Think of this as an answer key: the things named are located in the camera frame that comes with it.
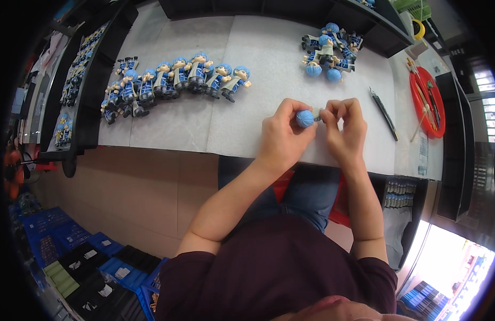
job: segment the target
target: black shelf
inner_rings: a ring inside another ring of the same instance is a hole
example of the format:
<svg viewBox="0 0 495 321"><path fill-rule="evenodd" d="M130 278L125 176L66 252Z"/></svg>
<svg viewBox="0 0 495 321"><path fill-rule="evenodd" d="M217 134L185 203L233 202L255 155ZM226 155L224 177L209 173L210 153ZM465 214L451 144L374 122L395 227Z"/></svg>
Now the black shelf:
<svg viewBox="0 0 495 321"><path fill-rule="evenodd" d="M356 0L310 0L306 3L283 0L159 0L169 19L202 16L256 15L282 18L322 28L334 22L347 32L364 35L364 46L389 58L413 44L396 9L388 0L375 0L369 9Z"/></svg>
<svg viewBox="0 0 495 321"><path fill-rule="evenodd" d="M74 160L77 155L84 154L84 150L97 147L103 88L108 85L119 50L138 14L131 2L119 0L99 10L95 16L75 31L61 54L47 93L39 158L50 161ZM75 108L71 146L67 151L48 151L62 107L59 101L67 72L79 51L82 38L90 35L106 22L108 22L107 28L89 60L75 106L71 107Z"/></svg>
<svg viewBox="0 0 495 321"><path fill-rule="evenodd" d="M452 76L436 77L444 102L444 164L437 214L452 221L469 210L474 183L475 138L470 104Z"/></svg>

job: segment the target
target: red plate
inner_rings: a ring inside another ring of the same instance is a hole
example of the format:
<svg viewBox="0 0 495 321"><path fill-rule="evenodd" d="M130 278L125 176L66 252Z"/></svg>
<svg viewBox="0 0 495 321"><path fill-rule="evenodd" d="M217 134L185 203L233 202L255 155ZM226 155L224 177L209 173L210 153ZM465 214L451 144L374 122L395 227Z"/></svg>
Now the red plate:
<svg viewBox="0 0 495 321"><path fill-rule="evenodd" d="M426 102L431 107L431 113L435 115L435 113L433 112L433 105L431 104L431 100L429 98L429 93L428 93L427 82L429 80L433 84L433 88L431 88L431 93L433 94L433 99L435 100L435 103L437 105L437 110L440 115L440 128L437 128L436 131L433 130L433 126L429 121L428 115L424 117L421 127L429 138L441 138L442 136L444 136L444 132L445 132L445 112L444 112L444 102L442 101L442 96L440 96L440 92L437 87L437 83L435 82L435 79L426 71L426 69L422 67L417 67L417 70L421 78L419 79L416 74L410 73L410 89L411 89L411 97L413 99L413 105L415 105L415 111L417 114L418 121L421 121L422 107L424 104L422 103L421 96L418 93L415 83L417 83L418 86L421 87L422 93L424 94L424 98L426 98Z"/></svg>

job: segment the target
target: figurine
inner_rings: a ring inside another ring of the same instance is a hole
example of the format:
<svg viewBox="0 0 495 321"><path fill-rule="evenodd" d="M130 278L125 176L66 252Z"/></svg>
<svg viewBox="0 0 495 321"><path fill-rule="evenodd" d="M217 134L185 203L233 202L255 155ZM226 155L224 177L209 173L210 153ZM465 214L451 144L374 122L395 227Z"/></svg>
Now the figurine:
<svg viewBox="0 0 495 321"><path fill-rule="evenodd" d="M134 110L134 113L132 114L133 117L144 117L149 115L149 111L144 110L144 107L142 106L138 98L135 100L135 104L133 104L133 110Z"/></svg>
<svg viewBox="0 0 495 321"><path fill-rule="evenodd" d="M322 72L322 67L316 61L308 62L308 66L306 68L307 74L312 77L317 77Z"/></svg>
<svg viewBox="0 0 495 321"><path fill-rule="evenodd" d="M351 43L349 44L349 49L353 52L358 52L361 49L361 43L364 41L362 35L357 35L356 32L351 34Z"/></svg>
<svg viewBox="0 0 495 321"><path fill-rule="evenodd" d="M141 94L139 96L142 103L148 104L150 106L155 106L154 93L153 93L153 82L156 80L157 72L154 69L146 69L144 75L141 77Z"/></svg>
<svg viewBox="0 0 495 321"><path fill-rule="evenodd" d="M235 75L231 77L231 80L221 87L221 95L232 103L235 103L235 100L233 100L233 95L237 92L239 86L242 85L246 88L251 86L251 82L248 80L251 76L251 72L244 66L238 66L233 70L233 74Z"/></svg>
<svg viewBox="0 0 495 321"><path fill-rule="evenodd" d="M135 92L134 89L134 83L133 80L137 80L139 75L135 70L129 70L124 73L124 78L123 81L121 82L121 87L123 88L123 101L126 104L131 104L134 102L135 98L137 98L137 93Z"/></svg>
<svg viewBox="0 0 495 321"><path fill-rule="evenodd" d="M188 63L187 59L184 57L174 59L171 69L174 72L173 85L177 91L181 91L188 87L187 76L191 67L192 63Z"/></svg>
<svg viewBox="0 0 495 321"><path fill-rule="evenodd" d="M353 59L347 58L340 60L336 56L333 56L333 63L330 64L330 68L338 69L339 71L354 71Z"/></svg>
<svg viewBox="0 0 495 321"><path fill-rule="evenodd" d="M200 51L191 59L192 68L188 75L188 83L193 93L202 93L205 90L205 75L203 68L212 66L213 61L208 60L208 56Z"/></svg>
<svg viewBox="0 0 495 321"><path fill-rule="evenodd" d="M231 80L231 67L229 64L219 64L215 68L215 72L211 77L207 77L206 80L206 91L207 95L210 95L212 98L219 99L217 92L219 91L219 87L221 86L221 82L227 82Z"/></svg>
<svg viewBox="0 0 495 321"><path fill-rule="evenodd" d="M154 82L154 93L157 97L168 99L167 97L167 78L174 77L174 72L171 71L171 63L161 62L157 66L157 80Z"/></svg>
<svg viewBox="0 0 495 321"><path fill-rule="evenodd" d="M124 70L126 68L126 61L122 59L118 59L117 62L119 63L119 68L116 70L116 74L124 74Z"/></svg>
<svg viewBox="0 0 495 321"><path fill-rule="evenodd" d="M108 102L106 99L103 100L103 102L101 103L101 113L103 114L103 116L105 116L105 120L108 122L109 125L112 125L116 122L117 113L108 108Z"/></svg>

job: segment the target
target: person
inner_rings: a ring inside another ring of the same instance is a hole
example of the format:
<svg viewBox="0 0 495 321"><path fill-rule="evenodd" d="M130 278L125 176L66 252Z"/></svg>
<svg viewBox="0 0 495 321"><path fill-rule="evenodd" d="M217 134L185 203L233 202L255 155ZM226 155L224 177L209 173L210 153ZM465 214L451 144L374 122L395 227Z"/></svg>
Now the person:
<svg viewBox="0 0 495 321"><path fill-rule="evenodd" d="M305 129L291 122L305 109L312 107L284 99L262 123L254 160L219 158L220 189L161 267L156 320L409 319L392 314L397 277L362 157L367 124L357 99L331 100L321 111L327 148L347 180L352 253L323 234L339 169L298 164L276 202L272 183L315 137L317 122Z"/></svg>

